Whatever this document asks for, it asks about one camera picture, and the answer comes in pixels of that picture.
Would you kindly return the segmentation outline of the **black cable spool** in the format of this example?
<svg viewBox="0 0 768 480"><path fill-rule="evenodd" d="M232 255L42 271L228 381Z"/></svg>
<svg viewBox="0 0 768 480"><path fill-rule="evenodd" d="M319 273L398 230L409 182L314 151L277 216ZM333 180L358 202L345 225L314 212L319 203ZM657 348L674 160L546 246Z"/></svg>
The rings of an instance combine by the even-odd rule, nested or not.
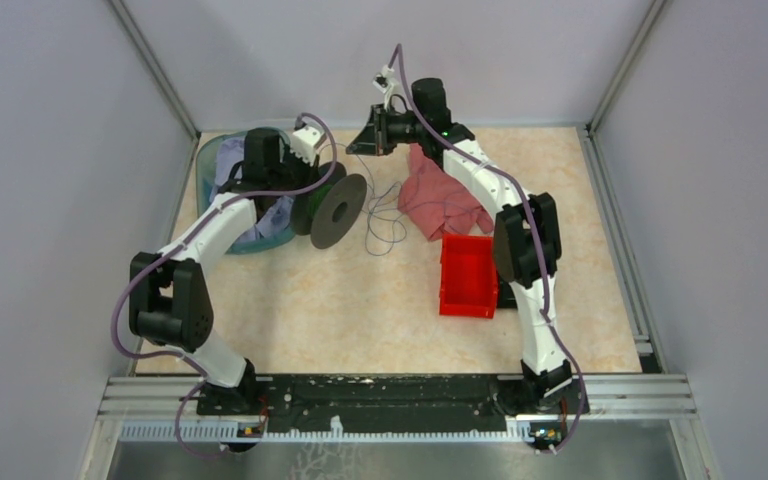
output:
<svg viewBox="0 0 768 480"><path fill-rule="evenodd" d="M346 167L337 162L324 184L295 198L290 228L296 235L309 236L315 248L328 249L342 240L355 224L366 193L365 177L348 174Z"/></svg>

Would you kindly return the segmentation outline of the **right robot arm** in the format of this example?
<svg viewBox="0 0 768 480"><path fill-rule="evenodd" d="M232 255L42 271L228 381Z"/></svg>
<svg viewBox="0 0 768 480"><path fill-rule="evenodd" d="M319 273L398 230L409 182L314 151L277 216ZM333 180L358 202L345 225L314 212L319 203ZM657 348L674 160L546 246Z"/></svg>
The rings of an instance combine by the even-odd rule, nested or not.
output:
<svg viewBox="0 0 768 480"><path fill-rule="evenodd" d="M444 84L423 78L411 85L407 109L374 104L346 151L384 156L417 144L493 216L493 260L513 293L523 334L523 398L550 411L573 383L574 363L556 327L555 280L562 243L555 199L532 194L491 160L474 133L453 120Z"/></svg>

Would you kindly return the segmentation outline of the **red plastic bin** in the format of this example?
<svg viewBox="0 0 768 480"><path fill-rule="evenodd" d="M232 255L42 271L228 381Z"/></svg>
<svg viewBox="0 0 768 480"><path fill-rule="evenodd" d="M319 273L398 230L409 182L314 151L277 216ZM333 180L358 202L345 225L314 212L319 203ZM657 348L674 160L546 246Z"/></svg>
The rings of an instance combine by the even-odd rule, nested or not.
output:
<svg viewBox="0 0 768 480"><path fill-rule="evenodd" d="M499 289L493 238L445 234L440 264L439 314L492 319Z"/></svg>

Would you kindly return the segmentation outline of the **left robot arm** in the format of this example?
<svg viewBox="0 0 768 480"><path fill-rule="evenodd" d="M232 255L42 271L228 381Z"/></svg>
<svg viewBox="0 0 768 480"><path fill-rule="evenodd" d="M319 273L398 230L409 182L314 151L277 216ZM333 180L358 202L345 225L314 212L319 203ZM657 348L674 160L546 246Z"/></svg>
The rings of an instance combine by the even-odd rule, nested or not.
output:
<svg viewBox="0 0 768 480"><path fill-rule="evenodd" d="M260 399L250 360L215 332L206 277L271 205L322 184L318 149L326 135L309 125L291 133L256 128L243 138L243 154L211 204L181 236L157 253L140 252L130 264L128 326L157 352L190 363L237 414Z"/></svg>

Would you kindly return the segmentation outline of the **black plastic bin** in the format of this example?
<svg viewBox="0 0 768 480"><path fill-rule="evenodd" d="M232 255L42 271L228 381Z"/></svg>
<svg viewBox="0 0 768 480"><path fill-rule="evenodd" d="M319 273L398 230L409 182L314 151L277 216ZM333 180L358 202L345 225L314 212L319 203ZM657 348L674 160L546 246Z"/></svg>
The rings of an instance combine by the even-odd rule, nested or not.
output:
<svg viewBox="0 0 768 480"><path fill-rule="evenodd" d="M511 284L498 277L497 286L496 309L516 309L517 302Z"/></svg>

